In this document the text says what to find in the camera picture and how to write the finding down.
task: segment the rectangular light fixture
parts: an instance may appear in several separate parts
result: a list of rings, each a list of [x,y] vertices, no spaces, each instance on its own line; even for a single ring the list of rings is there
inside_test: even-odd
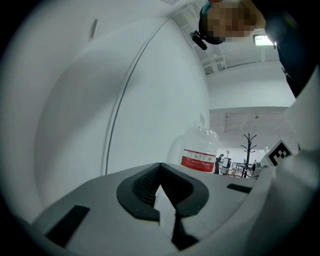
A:
[[[266,35],[254,35],[253,41],[256,46],[273,46],[274,45]]]

